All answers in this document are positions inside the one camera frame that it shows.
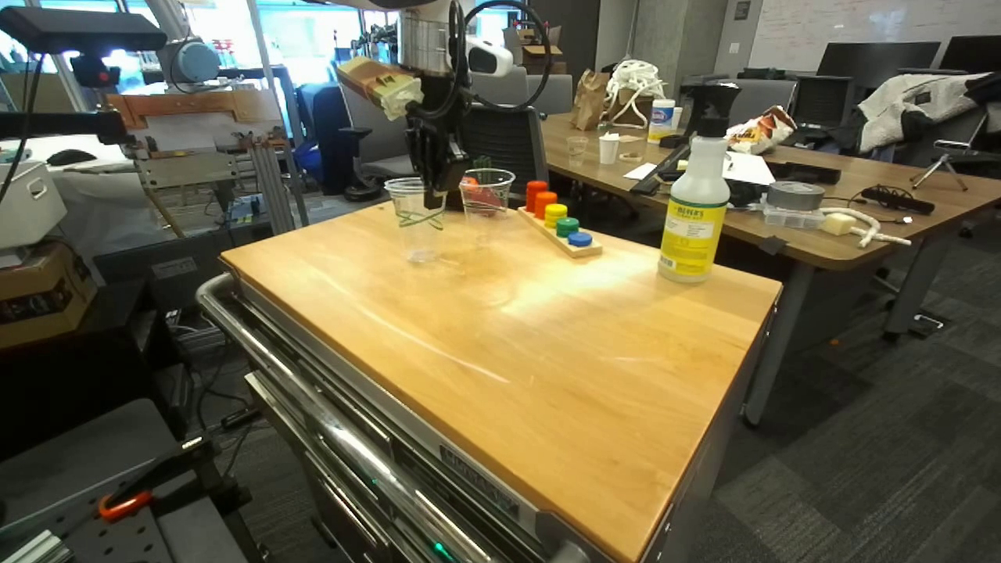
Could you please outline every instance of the red object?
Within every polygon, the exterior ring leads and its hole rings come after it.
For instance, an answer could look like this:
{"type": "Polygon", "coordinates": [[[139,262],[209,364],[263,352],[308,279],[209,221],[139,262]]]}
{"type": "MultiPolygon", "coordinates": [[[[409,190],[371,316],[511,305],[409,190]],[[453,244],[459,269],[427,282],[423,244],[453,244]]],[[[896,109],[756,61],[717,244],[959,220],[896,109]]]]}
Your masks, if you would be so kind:
{"type": "Polygon", "coordinates": [[[548,204],[558,204],[558,201],[560,201],[558,190],[539,190],[539,193],[536,193],[532,217],[544,220],[544,207],[548,207],[548,204]]]}
{"type": "Polygon", "coordinates": [[[548,190],[549,189],[549,182],[528,182],[527,184],[527,210],[528,212],[536,212],[536,198],[539,198],[539,190],[548,190]]]}
{"type": "Polygon", "coordinates": [[[127,521],[127,515],[134,515],[139,511],[151,507],[151,502],[152,502],[151,490],[141,490],[141,496],[134,496],[134,499],[124,499],[123,505],[114,505],[114,507],[108,507],[108,499],[103,499],[103,502],[97,505],[97,515],[100,515],[103,522],[118,522],[118,521],[127,521]]]}

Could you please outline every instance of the computer monitor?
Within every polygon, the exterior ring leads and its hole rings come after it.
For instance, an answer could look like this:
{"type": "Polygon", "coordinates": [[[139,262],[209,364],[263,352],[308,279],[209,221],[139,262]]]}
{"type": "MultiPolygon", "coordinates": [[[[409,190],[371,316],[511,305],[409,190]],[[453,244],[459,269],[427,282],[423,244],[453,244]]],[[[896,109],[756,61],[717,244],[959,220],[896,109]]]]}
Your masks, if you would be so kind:
{"type": "Polygon", "coordinates": [[[950,39],[938,70],[994,72],[1001,70],[1001,34],[950,39]]]}
{"type": "Polygon", "coordinates": [[[853,108],[853,84],[849,76],[802,76],[793,84],[790,116],[802,124],[839,130],[853,108]]]}
{"type": "Polygon", "coordinates": [[[938,42],[918,44],[827,44],[816,76],[850,76],[873,90],[890,76],[933,70],[938,42]]]}

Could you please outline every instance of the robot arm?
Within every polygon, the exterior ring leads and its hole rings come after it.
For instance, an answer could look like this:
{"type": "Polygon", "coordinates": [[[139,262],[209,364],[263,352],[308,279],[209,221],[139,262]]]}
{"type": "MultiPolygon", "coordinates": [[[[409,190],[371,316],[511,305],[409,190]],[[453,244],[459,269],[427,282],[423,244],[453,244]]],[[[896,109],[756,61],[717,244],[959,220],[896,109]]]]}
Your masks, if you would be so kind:
{"type": "MultiPolygon", "coordinates": [[[[473,105],[503,113],[503,108],[478,97],[470,89],[465,64],[465,30],[485,10],[517,10],[521,12],[542,44],[549,55],[542,19],[517,0],[489,0],[465,12],[473,0],[371,0],[383,10],[400,10],[400,65],[423,80],[423,105],[409,105],[409,159],[420,170],[427,193],[427,207],[439,207],[448,198],[448,207],[459,207],[457,184],[470,170],[470,156],[459,143],[459,124],[473,105]]],[[[548,72],[542,76],[539,90],[514,109],[527,109],[544,90],[548,72]]]]}

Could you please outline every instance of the paper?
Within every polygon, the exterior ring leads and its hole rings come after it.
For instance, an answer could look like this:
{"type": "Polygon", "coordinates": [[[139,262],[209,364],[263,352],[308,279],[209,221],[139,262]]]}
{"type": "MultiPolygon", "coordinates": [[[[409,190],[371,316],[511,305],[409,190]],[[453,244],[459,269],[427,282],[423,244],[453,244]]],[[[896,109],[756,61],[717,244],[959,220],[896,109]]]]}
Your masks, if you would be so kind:
{"type": "Polygon", "coordinates": [[[722,180],[749,184],[776,184],[769,162],[756,153],[727,153],[722,180]]]}
{"type": "Polygon", "coordinates": [[[657,165],[654,162],[640,162],[634,170],[625,171],[625,180],[649,180],[657,165]]]}

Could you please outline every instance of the white box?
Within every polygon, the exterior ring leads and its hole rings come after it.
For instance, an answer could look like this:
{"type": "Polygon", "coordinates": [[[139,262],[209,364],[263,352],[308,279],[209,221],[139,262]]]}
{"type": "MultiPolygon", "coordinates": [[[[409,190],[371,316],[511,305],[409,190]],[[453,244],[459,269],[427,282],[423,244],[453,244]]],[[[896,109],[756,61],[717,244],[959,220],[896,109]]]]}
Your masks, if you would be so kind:
{"type": "Polygon", "coordinates": [[[20,162],[0,201],[0,250],[36,244],[67,217],[64,198],[45,162],[20,162]]]}

